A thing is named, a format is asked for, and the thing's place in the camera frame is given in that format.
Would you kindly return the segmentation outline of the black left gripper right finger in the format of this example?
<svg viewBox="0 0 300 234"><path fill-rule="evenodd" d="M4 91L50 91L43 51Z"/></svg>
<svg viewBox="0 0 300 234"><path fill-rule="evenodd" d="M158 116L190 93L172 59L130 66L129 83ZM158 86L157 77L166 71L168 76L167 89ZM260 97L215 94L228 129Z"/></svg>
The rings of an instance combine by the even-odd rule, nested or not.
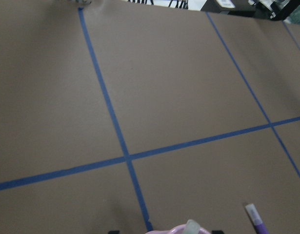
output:
<svg viewBox="0 0 300 234"><path fill-rule="evenodd" d="M223 234L222 230L212 230L211 234Z"/></svg>

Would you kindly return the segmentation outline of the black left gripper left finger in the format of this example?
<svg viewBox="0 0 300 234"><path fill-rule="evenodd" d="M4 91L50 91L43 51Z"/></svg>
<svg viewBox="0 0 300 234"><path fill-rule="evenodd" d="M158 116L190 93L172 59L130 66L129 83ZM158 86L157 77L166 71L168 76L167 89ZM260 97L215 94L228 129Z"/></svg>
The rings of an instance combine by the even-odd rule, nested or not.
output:
<svg viewBox="0 0 300 234"><path fill-rule="evenodd" d="M119 230L111 230L108 232L108 234L120 234Z"/></svg>

